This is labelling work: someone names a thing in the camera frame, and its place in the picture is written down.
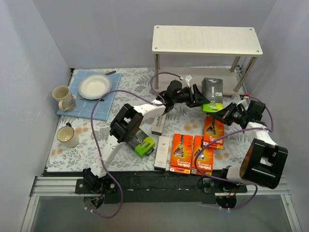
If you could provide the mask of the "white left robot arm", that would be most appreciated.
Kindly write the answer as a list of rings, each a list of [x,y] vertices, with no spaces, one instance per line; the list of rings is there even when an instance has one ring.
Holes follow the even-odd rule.
[[[120,148],[130,142],[140,129],[143,120],[155,116],[162,116],[170,112],[177,103],[185,103],[188,107],[199,107],[210,101],[203,96],[196,84],[192,87],[183,87],[177,80],[170,82],[168,88],[160,93],[153,101],[142,97],[145,104],[132,106],[124,104],[110,124],[107,144],[98,149],[99,157],[87,169],[83,170],[83,179],[87,189],[92,193],[98,193],[103,188],[102,178],[111,176],[108,167]]]

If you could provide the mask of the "grey Harry's razor box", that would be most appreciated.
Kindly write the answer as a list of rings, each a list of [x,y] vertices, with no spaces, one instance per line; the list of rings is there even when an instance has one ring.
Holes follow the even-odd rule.
[[[152,125],[151,133],[154,135],[162,135],[163,127],[165,124],[166,115],[155,116]]]

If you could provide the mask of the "black green razor box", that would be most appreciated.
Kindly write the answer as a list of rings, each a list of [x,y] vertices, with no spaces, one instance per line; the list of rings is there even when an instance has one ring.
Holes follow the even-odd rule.
[[[205,113],[215,113],[223,109],[223,80],[217,78],[204,78],[202,81],[203,96],[209,103],[202,105]]]
[[[128,143],[141,159],[154,151],[155,142],[143,130],[139,129],[135,137]]]

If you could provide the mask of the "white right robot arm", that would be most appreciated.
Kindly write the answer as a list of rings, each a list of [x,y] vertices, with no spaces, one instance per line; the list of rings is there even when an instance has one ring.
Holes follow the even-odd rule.
[[[266,105],[259,101],[251,101],[248,109],[242,104],[231,103],[226,108],[211,113],[216,121],[227,126],[233,123],[240,125],[251,145],[240,166],[225,169],[225,176],[218,180],[219,188],[229,192],[236,183],[257,184],[275,189],[287,160],[288,150],[277,145],[270,137],[269,130],[261,121]]]

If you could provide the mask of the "white two-tier shelf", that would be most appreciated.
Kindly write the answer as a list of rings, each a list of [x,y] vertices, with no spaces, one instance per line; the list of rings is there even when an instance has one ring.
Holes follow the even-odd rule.
[[[174,79],[171,73],[182,77],[192,75],[191,84],[201,85],[205,77],[223,81],[223,95],[239,94],[245,78],[263,51],[252,27],[199,27],[156,25],[152,52],[155,57],[154,88],[167,88]],[[160,67],[161,55],[229,56],[234,61],[230,68],[215,67]]]

